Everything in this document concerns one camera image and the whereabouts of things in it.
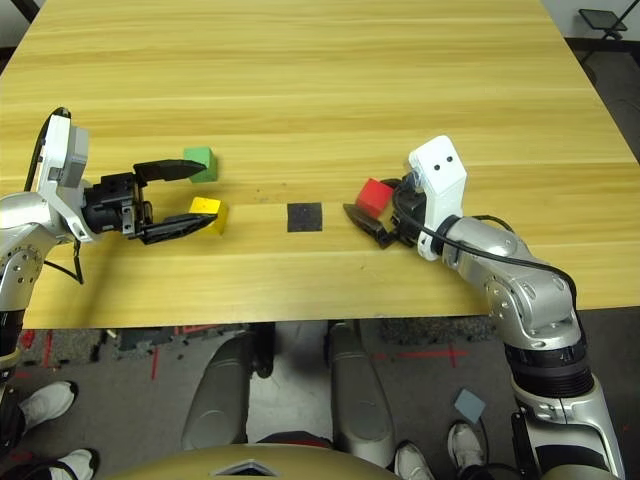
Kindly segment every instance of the person's leg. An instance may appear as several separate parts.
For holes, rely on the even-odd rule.
[[[402,480],[435,480],[422,452],[409,441],[398,445],[394,473]]]
[[[451,427],[447,449],[460,480],[493,480],[493,475],[484,468],[484,452],[470,425],[458,422]]]
[[[73,480],[69,472],[78,480],[91,480],[98,464],[96,452],[80,449],[58,460],[18,465],[0,476],[0,480]]]
[[[0,458],[15,448],[28,430],[63,415],[73,404],[77,392],[71,382],[54,382],[20,403],[15,389],[5,388],[0,392]]]
[[[54,382],[34,392],[19,405],[24,422],[22,434],[66,413],[77,395],[78,387],[72,382]]]

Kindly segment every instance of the yellow cube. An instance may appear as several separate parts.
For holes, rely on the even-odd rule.
[[[229,215],[229,207],[222,200],[214,198],[194,197],[191,202],[189,213],[216,213],[218,218],[203,228],[203,231],[212,231],[218,235],[224,232],[224,226],[227,223]]]

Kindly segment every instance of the floor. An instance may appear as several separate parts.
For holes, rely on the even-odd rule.
[[[640,158],[640,68],[620,53],[597,53],[589,67],[598,93]],[[640,350],[635,344],[640,338],[640,308],[583,312],[583,321],[593,370],[605,387],[627,477],[640,478]],[[250,440],[287,429],[330,435],[329,372],[321,350],[325,328],[324,322],[278,326],[280,354],[274,374],[267,380],[252,380]],[[380,340],[378,328],[378,320],[364,322],[363,342],[387,392],[397,438],[417,442],[437,478],[454,478],[445,435],[450,423],[459,418],[452,404],[464,387],[487,402],[484,418],[492,460],[514,464],[509,415],[515,405],[501,344],[459,340],[453,348],[460,355],[452,361],[446,355],[447,345],[388,345]],[[228,335],[194,341],[183,349],[162,349],[154,380],[150,358],[105,358],[60,370],[22,369],[14,383],[25,395],[56,379],[74,380],[80,395],[64,418],[30,432],[14,458],[25,458],[29,452],[58,456],[88,446],[101,454],[102,467],[96,477],[101,479],[179,451],[191,397],[204,366],[225,338]],[[414,351],[444,352],[444,356],[398,355]],[[8,461],[0,462],[0,471]]]

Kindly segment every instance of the green cube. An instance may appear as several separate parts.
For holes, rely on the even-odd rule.
[[[187,147],[183,158],[204,165],[206,170],[189,177],[192,183],[215,182],[218,179],[218,159],[209,147]]]

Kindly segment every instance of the black cable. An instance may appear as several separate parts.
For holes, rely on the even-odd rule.
[[[77,238],[73,242],[73,265],[76,267],[76,280],[80,285],[84,283],[84,276],[82,275],[82,266],[80,265],[80,247],[82,242]]]
[[[74,244],[73,244],[73,264],[74,264],[74,266],[76,268],[76,273],[73,273],[72,271],[67,270],[64,267],[61,267],[57,263],[50,262],[49,260],[45,260],[44,264],[48,265],[51,268],[55,268],[56,270],[58,270],[58,271],[60,271],[62,273],[65,273],[65,274],[69,275],[71,278],[73,278],[80,285],[84,284],[84,277],[82,275],[82,267],[80,265],[80,245],[82,245],[82,243],[80,242],[80,240],[76,239]]]
[[[47,128],[49,128],[49,120],[53,115],[60,115],[62,117],[71,118],[71,112],[64,107],[56,108],[51,114],[47,117],[47,119],[40,127],[40,132],[38,133],[38,137],[36,138],[36,144],[33,147],[33,153],[31,154],[31,162],[29,163],[29,170],[27,171],[27,180],[24,183],[24,191],[30,192],[31,187],[33,186],[33,179],[36,176],[36,170],[38,168],[38,163],[40,163],[40,151],[44,146],[44,137],[47,133]]]
[[[54,460],[51,462],[44,462],[36,465],[31,470],[27,471],[27,473],[25,473],[22,477],[20,477],[20,480],[32,479],[36,473],[42,470],[49,470],[50,468],[59,468],[60,470],[64,470],[67,473],[67,475],[71,477],[72,480],[78,480],[78,476],[76,475],[76,472],[74,472],[69,465],[67,465],[64,462],[60,462],[58,460]]]
[[[482,429],[482,435],[484,436],[484,461],[491,463],[491,451],[489,450],[489,435],[487,435],[487,427],[485,427],[482,417],[479,417],[478,420],[480,421],[480,428]]]
[[[67,270],[64,267],[61,267],[60,265],[58,265],[57,263],[53,263],[50,262],[49,260],[45,260],[44,261],[45,265],[48,265],[51,268],[55,268],[56,270],[59,270],[62,273],[66,273],[67,275],[69,275],[71,278],[73,278],[74,280],[78,281],[78,278],[76,277],[76,274],[73,273],[71,270]]]
[[[515,233],[513,228],[511,228],[511,225],[502,220],[500,217],[494,217],[493,215],[473,215],[473,218],[475,218],[476,220],[489,220],[491,222],[496,222],[508,232]]]
[[[475,472],[473,472],[469,476],[469,478],[467,478],[467,480],[473,480],[478,475],[487,473],[489,470],[505,470],[507,472],[513,473],[518,478],[522,478],[522,474],[520,473],[520,470],[518,470],[515,467],[512,467],[511,465],[507,465],[506,463],[487,463],[486,465],[478,465],[478,466],[480,468],[478,468]]]
[[[456,240],[451,240],[446,236],[441,235],[438,232],[434,232],[433,230],[425,227],[422,223],[414,219],[410,214],[404,211],[402,207],[399,205],[398,193],[401,191],[402,188],[403,188],[403,185],[400,185],[398,188],[396,188],[393,191],[393,195],[391,196],[393,208],[396,210],[396,212],[402,215],[402,217],[404,217],[404,219],[407,222],[411,223],[415,228],[418,228],[420,231],[426,233],[430,237],[437,238],[442,243],[445,243],[451,247],[457,248],[458,250],[462,250],[463,252],[469,253],[471,255],[476,255],[478,257],[486,258],[487,260],[494,260],[496,262],[508,263],[509,265],[518,265],[520,267],[537,268],[538,270],[545,270],[547,272],[555,273],[556,275],[561,277],[564,281],[566,281],[567,284],[569,285],[569,290],[571,291],[571,296],[573,297],[572,298],[573,308],[574,310],[576,309],[578,292],[576,288],[576,283],[573,281],[573,278],[571,278],[571,276],[568,273],[564,272],[563,270],[560,270],[557,267],[554,267],[552,265],[546,265],[544,263],[532,262],[529,260],[522,260],[519,258],[503,257],[501,255],[495,255],[493,253],[489,253],[484,250],[479,250],[477,248],[470,247]]]
[[[607,39],[607,37],[608,37],[609,35],[611,35],[611,32],[615,31],[614,29],[615,29],[618,25],[620,25],[620,24],[622,23],[622,20],[624,20],[624,19],[627,17],[627,15],[629,15],[629,14],[631,13],[631,11],[636,7],[636,5],[638,4],[638,2],[640,2],[640,0],[633,0],[633,2],[631,2],[631,3],[629,4],[629,6],[628,6],[628,7],[627,7],[627,9],[622,13],[622,15],[620,15],[620,17],[618,17],[618,20],[616,20],[616,22],[615,22],[613,25],[611,25],[611,26],[610,26],[610,27],[609,27],[609,28],[604,32],[604,35],[603,35],[603,36],[602,36],[602,38],[600,39],[601,41],[602,41],[602,40],[606,40],[606,39]],[[587,52],[587,54],[586,54],[584,57],[582,57],[582,59],[580,60],[580,62],[579,62],[579,63],[580,63],[580,65],[584,65],[584,64],[585,64],[585,62],[586,62],[587,60],[589,60],[589,58],[591,57],[591,55],[593,55],[594,53],[595,53],[595,50],[591,50],[591,51]]]

